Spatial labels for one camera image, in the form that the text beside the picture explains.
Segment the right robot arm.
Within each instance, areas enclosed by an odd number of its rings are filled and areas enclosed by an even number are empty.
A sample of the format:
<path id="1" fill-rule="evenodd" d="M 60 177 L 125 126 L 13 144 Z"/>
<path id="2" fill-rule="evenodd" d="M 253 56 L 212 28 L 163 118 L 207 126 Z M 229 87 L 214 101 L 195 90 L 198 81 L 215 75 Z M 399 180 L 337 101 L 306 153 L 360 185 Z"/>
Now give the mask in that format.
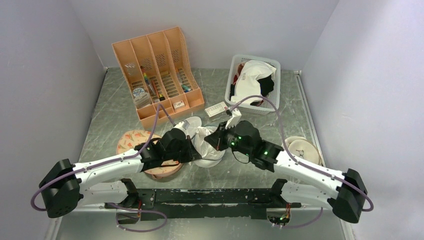
<path id="1" fill-rule="evenodd" d="M 222 122 L 205 141 L 217 151 L 231 149 L 248 157 L 261 170 L 295 177 L 304 184 L 287 181 L 270 193 L 275 207 L 285 203 L 302 203 L 331 210 L 343 221 L 357 224 L 364 208 L 368 191 L 359 172 L 330 169 L 292 155 L 282 146 L 264 140 L 248 121 L 226 128 Z"/>

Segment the orange plastic file organizer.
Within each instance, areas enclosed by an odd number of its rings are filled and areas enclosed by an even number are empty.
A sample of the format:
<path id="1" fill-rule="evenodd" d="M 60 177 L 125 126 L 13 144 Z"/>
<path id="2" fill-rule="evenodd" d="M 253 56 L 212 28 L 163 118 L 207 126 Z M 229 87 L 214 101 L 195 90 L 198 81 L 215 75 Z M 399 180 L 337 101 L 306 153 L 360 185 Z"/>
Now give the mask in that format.
<path id="1" fill-rule="evenodd" d="M 150 33 L 115 42 L 112 48 L 131 92 L 143 88 L 144 103 L 135 103 L 136 113 L 144 128 L 154 124 L 156 108 L 160 110 L 157 122 L 185 116 L 199 111 L 205 100 L 191 70 L 186 39 L 180 27 Z M 156 95 L 152 95 L 143 78 L 140 66 L 144 67 Z M 175 110 L 173 103 L 184 101 L 185 107 Z"/>

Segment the round patterned tape roll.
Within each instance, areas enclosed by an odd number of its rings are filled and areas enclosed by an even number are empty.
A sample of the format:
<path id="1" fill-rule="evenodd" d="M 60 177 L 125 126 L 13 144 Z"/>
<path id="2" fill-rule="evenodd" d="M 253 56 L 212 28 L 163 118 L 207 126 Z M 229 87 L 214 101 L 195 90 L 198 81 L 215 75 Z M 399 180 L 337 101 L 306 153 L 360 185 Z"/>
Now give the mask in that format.
<path id="1" fill-rule="evenodd" d="M 132 95 L 134 98 L 141 97 L 145 93 L 145 90 L 142 87 L 136 87 L 132 90 Z"/>

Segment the white grey deli box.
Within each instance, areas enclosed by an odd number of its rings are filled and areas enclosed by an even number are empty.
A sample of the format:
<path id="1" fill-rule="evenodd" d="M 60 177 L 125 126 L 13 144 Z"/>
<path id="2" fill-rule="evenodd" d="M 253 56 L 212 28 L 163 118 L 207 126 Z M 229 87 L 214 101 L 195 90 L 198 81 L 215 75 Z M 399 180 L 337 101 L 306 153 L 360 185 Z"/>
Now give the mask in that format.
<path id="1" fill-rule="evenodd" d="M 209 118 L 213 118 L 213 117 L 219 116 L 222 113 L 225 113 L 227 109 L 228 109 L 228 106 L 226 105 L 225 102 L 222 101 L 215 105 L 206 107 L 204 111 Z"/>

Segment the pink bra in basket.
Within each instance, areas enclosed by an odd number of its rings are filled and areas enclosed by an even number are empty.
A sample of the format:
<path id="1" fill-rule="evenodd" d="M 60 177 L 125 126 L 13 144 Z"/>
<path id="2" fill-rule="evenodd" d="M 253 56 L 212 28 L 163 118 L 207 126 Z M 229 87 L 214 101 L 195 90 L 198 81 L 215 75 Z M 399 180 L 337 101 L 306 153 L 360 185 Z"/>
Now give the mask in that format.
<path id="1" fill-rule="evenodd" d="M 241 74 L 241 72 L 242 72 L 242 70 L 243 70 L 243 68 L 244 68 L 244 66 L 245 66 L 245 64 L 246 64 L 247 62 L 246 61 L 242 61 L 242 62 L 240 62 L 238 65 L 237 65 L 237 67 L 236 67 L 236 72 L 235 72 L 235 75 L 237 76 L 237 77 L 239 77 L 240 76 L 240 74 Z"/>

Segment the small white staples box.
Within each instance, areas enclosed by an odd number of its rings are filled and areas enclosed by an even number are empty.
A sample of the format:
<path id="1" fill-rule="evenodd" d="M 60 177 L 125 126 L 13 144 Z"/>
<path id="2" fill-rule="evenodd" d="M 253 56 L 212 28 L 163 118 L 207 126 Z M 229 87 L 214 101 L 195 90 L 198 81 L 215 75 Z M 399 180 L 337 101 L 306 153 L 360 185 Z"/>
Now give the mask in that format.
<path id="1" fill-rule="evenodd" d="M 176 102 L 174 102 L 172 105 L 173 105 L 173 108 L 174 108 L 175 110 L 178 110 L 178 109 L 181 109 L 181 108 L 184 108 L 184 107 L 185 107 L 185 103 L 184 103 L 184 101 L 183 101 L 183 100 L 176 101 Z"/>

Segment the white plastic basket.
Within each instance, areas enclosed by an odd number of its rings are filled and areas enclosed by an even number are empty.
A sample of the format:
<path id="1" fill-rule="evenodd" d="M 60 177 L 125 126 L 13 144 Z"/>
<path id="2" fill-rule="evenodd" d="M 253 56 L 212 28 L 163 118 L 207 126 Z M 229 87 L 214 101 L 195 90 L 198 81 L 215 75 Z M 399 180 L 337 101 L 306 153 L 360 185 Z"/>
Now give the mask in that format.
<path id="1" fill-rule="evenodd" d="M 231 62 L 228 81 L 226 84 L 224 100 L 226 104 L 229 106 L 233 106 L 239 102 L 239 101 L 232 102 L 229 100 L 230 84 L 233 80 L 234 74 L 236 73 L 237 65 L 241 62 L 244 62 L 244 61 L 247 62 L 250 60 L 263 61 L 277 68 L 276 74 L 275 74 L 275 80 L 274 80 L 275 87 L 274 87 L 274 90 L 267 97 L 258 95 L 258 97 L 249 98 L 245 100 L 244 102 L 242 102 L 237 108 L 240 111 L 246 111 L 249 113 L 255 113 L 259 115 L 266 115 L 270 112 L 274 112 L 275 108 L 278 109 L 279 103 L 280 103 L 281 65 L 276 60 L 253 56 L 253 55 L 243 55 L 243 54 L 234 55 Z"/>

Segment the white mesh laundry bag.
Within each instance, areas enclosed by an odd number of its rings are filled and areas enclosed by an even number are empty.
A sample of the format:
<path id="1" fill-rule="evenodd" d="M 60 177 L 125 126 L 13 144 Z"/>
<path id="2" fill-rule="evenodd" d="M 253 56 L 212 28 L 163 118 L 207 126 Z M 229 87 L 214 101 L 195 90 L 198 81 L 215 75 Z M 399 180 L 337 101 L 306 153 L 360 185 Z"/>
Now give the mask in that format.
<path id="1" fill-rule="evenodd" d="M 225 155 L 225 150 L 217 151 L 204 138 L 212 134 L 218 127 L 213 125 L 202 126 L 199 116 L 191 116 L 187 120 L 190 125 L 188 131 L 195 149 L 201 154 L 201 159 L 194 163 L 201 168 L 211 168 L 219 164 Z"/>

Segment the rainbow coloured pen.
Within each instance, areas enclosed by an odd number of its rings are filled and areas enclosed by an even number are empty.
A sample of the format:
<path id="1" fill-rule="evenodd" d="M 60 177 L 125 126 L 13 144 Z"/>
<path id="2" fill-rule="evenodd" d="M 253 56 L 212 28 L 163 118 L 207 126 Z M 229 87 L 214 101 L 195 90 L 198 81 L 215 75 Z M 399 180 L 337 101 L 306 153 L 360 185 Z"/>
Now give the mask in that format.
<path id="1" fill-rule="evenodd" d="M 156 91 L 155 91 L 153 85 L 151 84 L 151 82 L 150 82 L 150 80 L 149 80 L 149 78 L 148 78 L 148 76 L 146 74 L 146 71 L 145 71 L 145 69 L 144 69 L 144 67 L 142 65 L 140 66 L 140 70 L 141 70 L 141 73 L 142 73 L 142 76 L 143 76 L 143 79 L 144 79 L 146 85 L 150 89 L 151 94 L 153 96 L 155 96 L 156 95 Z"/>

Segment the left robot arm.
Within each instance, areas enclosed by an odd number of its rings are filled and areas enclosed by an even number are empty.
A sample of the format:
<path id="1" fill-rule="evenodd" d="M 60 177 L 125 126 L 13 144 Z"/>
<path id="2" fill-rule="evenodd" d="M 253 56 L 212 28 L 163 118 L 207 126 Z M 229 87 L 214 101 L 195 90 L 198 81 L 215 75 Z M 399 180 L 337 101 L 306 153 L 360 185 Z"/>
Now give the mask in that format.
<path id="1" fill-rule="evenodd" d="M 134 184 L 128 179 L 108 184 L 105 181 L 159 168 L 166 161 L 182 164 L 201 157 L 190 136 L 174 127 L 162 137 L 150 137 L 147 142 L 112 157 L 75 164 L 68 159 L 59 160 L 42 179 L 36 192 L 41 195 L 45 207 L 37 207 L 34 198 L 31 205 L 37 211 L 46 212 L 51 219 L 62 217 L 77 207 L 98 203 L 132 208 L 139 200 Z"/>

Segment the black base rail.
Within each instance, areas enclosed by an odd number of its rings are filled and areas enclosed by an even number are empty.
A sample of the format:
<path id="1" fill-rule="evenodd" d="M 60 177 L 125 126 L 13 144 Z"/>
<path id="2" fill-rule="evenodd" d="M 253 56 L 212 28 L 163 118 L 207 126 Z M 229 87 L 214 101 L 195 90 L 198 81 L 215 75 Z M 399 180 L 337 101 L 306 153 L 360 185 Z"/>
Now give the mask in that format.
<path id="1" fill-rule="evenodd" d="M 161 219 L 236 218 L 267 219 L 267 211 L 285 209 L 288 202 L 271 188 L 166 189 L 139 188 L 137 193 L 118 203 L 129 209 L 141 209 L 141 221 Z"/>

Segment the beige bra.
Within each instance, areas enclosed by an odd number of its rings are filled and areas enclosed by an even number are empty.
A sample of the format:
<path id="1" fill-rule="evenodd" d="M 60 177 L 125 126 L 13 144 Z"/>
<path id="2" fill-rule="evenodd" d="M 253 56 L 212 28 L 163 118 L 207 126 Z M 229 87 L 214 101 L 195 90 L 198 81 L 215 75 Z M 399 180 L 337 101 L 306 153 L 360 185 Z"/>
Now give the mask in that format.
<path id="1" fill-rule="evenodd" d="M 306 138 L 301 136 L 290 136 L 284 140 L 288 151 L 294 156 L 300 157 L 316 165 L 323 165 L 318 148 Z"/>

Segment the floral peach bra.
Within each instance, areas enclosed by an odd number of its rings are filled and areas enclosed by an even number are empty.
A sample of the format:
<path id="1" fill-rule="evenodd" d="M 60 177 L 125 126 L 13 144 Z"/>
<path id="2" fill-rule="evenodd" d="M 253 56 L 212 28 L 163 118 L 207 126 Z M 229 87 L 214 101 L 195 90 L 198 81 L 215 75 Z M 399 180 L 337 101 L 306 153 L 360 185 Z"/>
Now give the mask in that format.
<path id="1" fill-rule="evenodd" d="M 122 154 L 130 149 L 133 149 L 135 146 L 141 143 L 145 143 L 150 134 L 150 131 L 141 129 L 125 132 L 117 142 L 116 154 Z M 149 169 L 144 173 L 149 175 L 154 180 L 159 180 L 175 174 L 182 168 L 182 166 L 183 164 L 179 163 L 178 161 L 168 160 L 165 161 L 161 167 Z"/>

